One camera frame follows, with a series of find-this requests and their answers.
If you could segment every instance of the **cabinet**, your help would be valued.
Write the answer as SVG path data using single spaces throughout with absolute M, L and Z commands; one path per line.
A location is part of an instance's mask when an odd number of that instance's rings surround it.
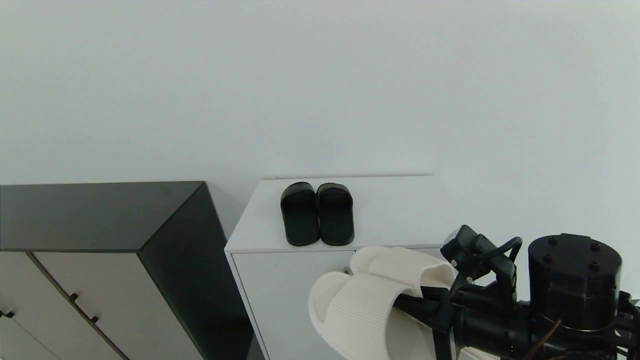
M 280 213 L 282 191 L 297 181 L 314 188 L 346 185 L 354 201 L 355 239 L 343 247 L 322 241 L 287 243 Z M 331 271 L 348 271 L 354 251 L 368 245 L 402 246 L 440 256 L 440 246 L 462 224 L 435 176 L 263 180 L 225 247 L 257 339 L 267 360 L 339 360 L 308 314 L 313 283 Z
M 0 359 L 58 360 L 15 320 L 0 318 Z
M 2 186 L 0 205 L 6 360 L 246 359 L 205 183 Z

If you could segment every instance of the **black cylindrical motor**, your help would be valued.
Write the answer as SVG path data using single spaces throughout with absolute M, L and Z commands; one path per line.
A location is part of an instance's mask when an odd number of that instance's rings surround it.
M 545 236 L 529 246 L 532 315 L 576 331 L 612 329 L 622 258 L 587 236 Z

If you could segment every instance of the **black slide sandal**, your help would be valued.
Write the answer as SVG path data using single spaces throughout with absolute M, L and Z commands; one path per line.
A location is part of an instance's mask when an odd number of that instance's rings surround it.
M 280 197 L 280 210 L 291 245 L 310 245 L 320 238 L 316 192 L 311 184 L 303 181 L 289 185 Z
M 326 183 L 317 191 L 320 237 L 327 245 L 347 245 L 353 241 L 353 198 L 342 184 Z

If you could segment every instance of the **cable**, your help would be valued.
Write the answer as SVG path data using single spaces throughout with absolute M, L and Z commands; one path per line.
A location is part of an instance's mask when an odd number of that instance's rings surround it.
M 516 236 L 515 238 L 507 241 L 506 243 L 502 244 L 500 247 L 493 249 L 489 252 L 485 252 L 484 254 L 480 254 L 480 255 L 476 255 L 474 256 L 474 259 L 476 261 L 484 261 L 484 260 L 489 260 L 489 259 L 493 259 L 496 256 L 499 256 L 501 254 L 504 254 L 505 252 L 513 249 L 513 251 L 511 251 L 511 254 L 509 255 L 509 259 L 511 259 L 511 257 L 513 257 L 512 260 L 515 259 L 515 257 L 518 255 L 518 251 L 520 251 L 520 247 L 522 246 L 522 238 L 519 236 Z
M 554 332 L 557 330 L 557 328 L 560 326 L 560 323 L 562 322 L 562 320 L 558 320 L 556 321 L 556 324 L 553 326 L 553 328 L 551 328 L 551 330 L 549 330 L 549 332 L 544 335 L 542 337 L 542 339 L 540 339 L 540 341 L 538 341 L 538 343 L 533 346 L 531 348 L 531 350 L 529 351 L 529 353 L 522 359 L 522 360 L 532 360 L 536 354 L 538 353 L 538 350 L 540 350 L 540 348 L 542 347 L 542 345 L 544 345 L 544 343 L 547 342 L 547 340 L 549 340 L 549 338 L 551 337 L 551 335 L 554 334 Z

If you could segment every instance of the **dark gray cabinet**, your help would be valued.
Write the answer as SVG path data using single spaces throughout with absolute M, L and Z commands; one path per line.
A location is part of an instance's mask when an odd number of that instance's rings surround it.
M 0 186 L 0 309 L 14 313 L 0 351 L 245 359 L 253 330 L 226 242 L 204 182 Z M 14 338 L 39 346 L 21 355 Z

